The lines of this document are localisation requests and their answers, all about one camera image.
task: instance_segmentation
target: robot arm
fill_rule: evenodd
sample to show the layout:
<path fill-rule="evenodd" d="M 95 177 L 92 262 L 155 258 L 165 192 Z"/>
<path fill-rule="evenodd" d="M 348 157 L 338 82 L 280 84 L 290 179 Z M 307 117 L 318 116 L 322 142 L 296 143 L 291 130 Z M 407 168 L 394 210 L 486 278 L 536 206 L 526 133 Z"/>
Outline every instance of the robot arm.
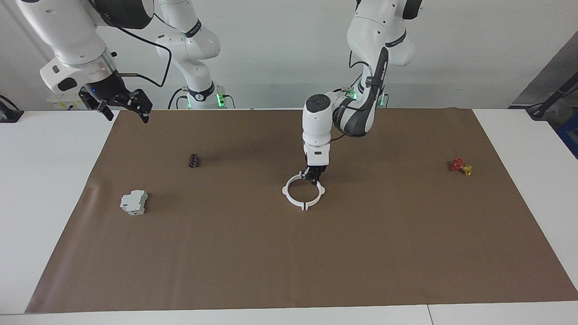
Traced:
<path fill-rule="evenodd" d="M 166 23 L 175 30 L 157 38 L 157 44 L 173 53 L 173 64 L 187 82 L 188 99 L 193 108 L 220 108 L 225 106 L 223 88 L 212 80 L 207 66 L 200 62 L 216 57 L 221 51 L 218 37 L 202 25 L 191 1 L 160 0 Z M 161 57 L 166 52 L 157 49 Z"/>
<path fill-rule="evenodd" d="M 369 132 L 383 96 L 388 65 L 405 66 L 413 58 L 415 47 L 407 38 L 404 20 L 417 17 L 421 1 L 357 0 L 347 43 L 364 64 L 362 78 L 353 90 L 313 95 L 305 103 L 302 122 L 307 169 L 303 178 L 316 184 L 329 164 L 332 124 L 354 138 Z"/>
<path fill-rule="evenodd" d="M 16 3 L 56 58 L 40 70 L 46 85 L 57 94 L 78 92 L 91 109 L 111 120 L 108 105 L 138 113 L 146 123 L 152 103 L 141 89 L 127 90 L 111 53 L 95 31 L 104 25 L 94 5 L 108 20 L 125 28 L 144 28 L 153 16 L 153 0 L 42 0 Z"/>

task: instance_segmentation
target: white plastic clamp ring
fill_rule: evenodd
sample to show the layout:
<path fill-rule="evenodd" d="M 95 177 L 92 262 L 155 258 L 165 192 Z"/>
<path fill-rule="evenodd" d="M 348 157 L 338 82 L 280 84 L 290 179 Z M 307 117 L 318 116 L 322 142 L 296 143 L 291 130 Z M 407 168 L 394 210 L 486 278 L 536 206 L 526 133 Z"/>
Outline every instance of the white plastic clamp ring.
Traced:
<path fill-rule="evenodd" d="M 315 203 L 319 202 L 319 199 L 321 199 L 321 196 L 323 194 L 325 194 L 325 187 L 321 186 L 321 183 L 319 181 L 317 181 L 317 189 L 319 190 L 319 195 L 312 201 L 299 202 L 299 201 L 295 200 L 294 198 L 292 198 L 291 195 L 289 194 L 289 185 L 291 185 L 291 183 L 293 183 L 294 181 L 296 181 L 298 179 L 303 179 L 303 176 L 301 176 L 301 173 L 289 178 L 289 180 L 287 181 L 287 184 L 283 188 L 283 194 L 287 197 L 289 202 L 291 202 L 293 205 L 301 207 L 301 211 L 307 211 L 310 206 L 313 206 L 313 205 L 315 205 Z"/>

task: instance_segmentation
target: tabletop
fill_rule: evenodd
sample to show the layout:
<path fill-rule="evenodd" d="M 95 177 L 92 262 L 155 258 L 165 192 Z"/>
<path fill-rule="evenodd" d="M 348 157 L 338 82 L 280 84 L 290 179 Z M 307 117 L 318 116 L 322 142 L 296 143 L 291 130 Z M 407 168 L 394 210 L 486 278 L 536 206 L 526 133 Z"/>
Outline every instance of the tabletop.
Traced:
<path fill-rule="evenodd" d="M 523 110 L 474 110 L 570 279 L 578 287 L 578 161 Z M 578 301 L 222 311 L 24 312 L 113 123 L 95 112 L 27 112 L 0 124 L 0 324 L 560 324 Z"/>

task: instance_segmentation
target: gray wall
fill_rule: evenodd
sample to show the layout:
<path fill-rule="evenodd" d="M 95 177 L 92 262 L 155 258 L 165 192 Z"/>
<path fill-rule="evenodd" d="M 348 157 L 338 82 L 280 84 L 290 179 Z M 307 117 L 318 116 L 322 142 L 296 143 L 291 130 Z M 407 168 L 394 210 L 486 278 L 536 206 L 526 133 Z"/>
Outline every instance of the gray wall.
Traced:
<path fill-rule="evenodd" d="M 0 0 L 0 92 L 26 109 L 47 109 L 38 69 L 53 54 L 15 3 Z M 238 107 L 300 107 L 312 94 L 348 86 L 361 70 L 347 68 L 353 0 L 194 4 L 223 45 L 207 65 Z M 576 32 L 578 16 L 576 0 L 424 0 L 423 7 L 407 24 L 415 59 L 388 70 L 391 107 L 507 108 Z M 154 20 L 136 33 L 155 39 L 166 29 Z M 118 52 L 120 71 L 160 80 L 165 62 L 153 47 L 113 28 L 97 31 Z M 130 88 L 143 88 L 156 108 L 166 107 L 184 84 L 175 68 L 163 89 L 127 80 Z"/>
<path fill-rule="evenodd" d="M 578 32 L 552 58 L 536 79 L 530 82 L 514 103 L 534 104 L 541 102 L 547 93 L 558 90 L 576 72 L 578 72 Z M 564 101 L 572 106 L 578 106 L 578 91 L 565 97 Z"/>

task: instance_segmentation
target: white circuit breaker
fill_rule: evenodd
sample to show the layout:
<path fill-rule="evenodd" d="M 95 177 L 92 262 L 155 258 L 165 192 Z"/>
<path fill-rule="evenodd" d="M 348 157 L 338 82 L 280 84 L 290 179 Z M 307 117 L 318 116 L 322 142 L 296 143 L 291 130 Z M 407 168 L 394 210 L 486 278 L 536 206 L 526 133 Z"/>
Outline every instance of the white circuit breaker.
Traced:
<path fill-rule="evenodd" d="M 145 213 L 145 201 L 149 195 L 143 190 L 134 190 L 130 194 L 123 195 L 120 208 L 131 216 L 140 216 Z"/>

